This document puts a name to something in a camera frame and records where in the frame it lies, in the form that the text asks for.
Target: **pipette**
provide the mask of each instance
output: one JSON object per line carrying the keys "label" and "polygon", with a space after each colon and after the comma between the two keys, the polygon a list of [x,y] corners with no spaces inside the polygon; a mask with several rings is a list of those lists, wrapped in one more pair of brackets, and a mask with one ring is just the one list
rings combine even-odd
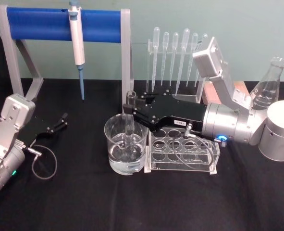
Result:
{"label": "pipette", "polygon": [[178,33],[175,32],[173,34],[173,40],[172,40],[172,60],[171,60],[171,67],[170,67],[170,85],[172,84],[172,76],[173,76],[173,70],[174,70],[174,63],[175,63],[175,55],[178,47]]}
{"label": "pipette", "polygon": [[189,82],[189,79],[190,79],[191,69],[192,69],[192,64],[193,64],[193,52],[195,51],[197,44],[198,44],[198,34],[193,33],[192,41],[191,41],[191,52],[192,52],[192,54],[190,55],[190,59],[189,59],[186,86],[188,86],[188,82]]}
{"label": "pipette", "polygon": [[159,27],[155,27],[153,29],[153,41],[152,41],[152,46],[153,46],[153,66],[152,66],[152,79],[151,79],[151,91],[152,92],[155,89],[159,37],[160,37],[160,29]]}
{"label": "pipette", "polygon": [[84,45],[83,45],[83,32],[82,32],[82,20],[81,20],[81,6],[78,0],[69,1],[70,9],[69,24],[71,31],[71,39],[74,47],[74,62],[79,71],[80,89],[82,100],[84,101],[84,82],[83,82],[83,67],[85,63],[84,57]]}
{"label": "pipette", "polygon": [[[203,41],[208,38],[208,35],[207,34],[203,34],[203,36],[201,37],[201,41],[198,42],[198,45],[196,46],[196,49],[195,51],[198,51],[201,44],[203,43]],[[194,87],[196,87],[196,84],[198,82],[198,76],[199,76],[199,71],[198,69],[196,70],[196,74],[195,74],[195,84],[194,84]]]}
{"label": "pipette", "polygon": [[169,38],[170,38],[169,32],[165,32],[164,35],[163,35],[163,43],[162,43],[163,55],[162,55],[162,67],[161,67],[161,86],[162,86],[162,83],[163,83],[166,52],[167,52],[167,47],[169,46]]}
{"label": "pipette", "polygon": [[179,85],[180,85],[182,69],[184,66],[185,50],[186,50],[186,47],[188,46],[189,36],[190,36],[190,30],[188,28],[184,29],[184,33],[182,35],[182,42],[181,42],[181,58],[180,58],[180,64],[179,64],[175,95],[177,95]]}

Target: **blue bar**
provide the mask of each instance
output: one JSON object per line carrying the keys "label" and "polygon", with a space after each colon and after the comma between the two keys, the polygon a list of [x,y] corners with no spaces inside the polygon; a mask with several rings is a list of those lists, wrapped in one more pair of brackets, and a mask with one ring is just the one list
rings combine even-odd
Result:
{"label": "blue bar", "polygon": [[[67,9],[8,7],[12,39],[71,41]],[[83,40],[121,42],[120,11],[82,9]]]}

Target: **glass beaker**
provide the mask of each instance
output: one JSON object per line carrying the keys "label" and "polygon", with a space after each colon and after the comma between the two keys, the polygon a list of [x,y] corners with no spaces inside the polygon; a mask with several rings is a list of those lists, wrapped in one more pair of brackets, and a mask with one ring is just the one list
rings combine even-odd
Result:
{"label": "glass beaker", "polygon": [[272,103],[278,101],[280,77],[284,69],[284,59],[273,57],[266,75],[251,91],[253,109],[267,109]]}
{"label": "glass beaker", "polygon": [[104,126],[110,166],[122,175],[132,175],[143,168],[148,134],[147,127],[134,123],[133,134],[128,138],[125,133],[127,120],[127,114],[118,114],[111,117]]}

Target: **wooden block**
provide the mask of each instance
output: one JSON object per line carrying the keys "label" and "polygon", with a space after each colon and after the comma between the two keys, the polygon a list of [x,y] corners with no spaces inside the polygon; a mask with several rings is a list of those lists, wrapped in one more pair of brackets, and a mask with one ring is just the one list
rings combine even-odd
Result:
{"label": "wooden block", "polygon": [[[237,89],[244,92],[246,95],[249,95],[249,92],[247,91],[247,87],[243,81],[236,81],[234,82],[234,84]],[[202,99],[203,99],[204,104],[209,104],[209,103],[221,104],[221,101],[218,97],[218,94],[212,82],[210,81],[205,82]]]}

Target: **erlenmeyer flask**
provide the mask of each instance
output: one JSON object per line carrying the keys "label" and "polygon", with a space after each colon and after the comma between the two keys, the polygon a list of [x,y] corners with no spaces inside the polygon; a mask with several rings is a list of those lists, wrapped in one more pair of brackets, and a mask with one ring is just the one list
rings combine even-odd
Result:
{"label": "erlenmeyer flask", "polygon": [[278,101],[280,77],[283,69],[283,58],[274,57],[271,59],[266,75],[250,93],[253,100],[253,109],[267,109],[272,103]]}

